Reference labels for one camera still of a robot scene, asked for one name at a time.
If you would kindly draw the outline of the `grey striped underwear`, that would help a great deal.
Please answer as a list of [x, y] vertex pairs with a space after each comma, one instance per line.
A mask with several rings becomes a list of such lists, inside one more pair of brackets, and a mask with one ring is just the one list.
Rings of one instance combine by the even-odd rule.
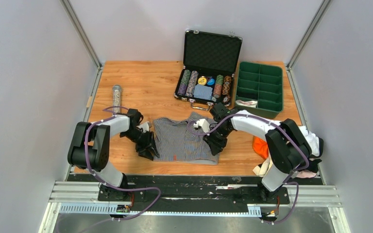
[[213, 155], [203, 137], [189, 131], [194, 127], [188, 126], [188, 123], [200, 119], [205, 119], [210, 124], [215, 123], [214, 120], [196, 112], [191, 113], [184, 120], [174, 120], [167, 117], [153, 120], [155, 143], [159, 153], [159, 157], [155, 157], [154, 160], [217, 165], [220, 155]]

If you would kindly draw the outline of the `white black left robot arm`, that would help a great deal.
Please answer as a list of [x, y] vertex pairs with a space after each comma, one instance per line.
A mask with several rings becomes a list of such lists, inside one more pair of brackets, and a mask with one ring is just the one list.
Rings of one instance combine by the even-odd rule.
[[102, 185], [111, 188], [111, 195], [125, 200], [131, 189], [127, 177], [109, 161], [110, 139], [115, 135], [126, 137], [135, 144], [140, 157], [154, 160], [160, 157], [151, 123], [143, 122], [137, 109], [127, 113], [113, 113], [111, 117], [95, 122], [78, 122], [68, 150], [70, 165], [86, 169]]

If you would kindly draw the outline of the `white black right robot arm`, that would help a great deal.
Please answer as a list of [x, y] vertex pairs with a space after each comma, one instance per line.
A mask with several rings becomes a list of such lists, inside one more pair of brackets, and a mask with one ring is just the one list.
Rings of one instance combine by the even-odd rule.
[[210, 113], [216, 126], [204, 134], [203, 140], [213, 155], [223, 151], [227, 136], [232, 131], [246, 132], [267, 142], [272, 166], [262, 178], [262, 186], [258, 189], [261, 201], [271, 202], [277, 197], [277, 189], [293, 172], [308, 167], [312, 149], [292, 119], [273, 121], [239, 107], [227, 109], [221, 103], [216, 104]]

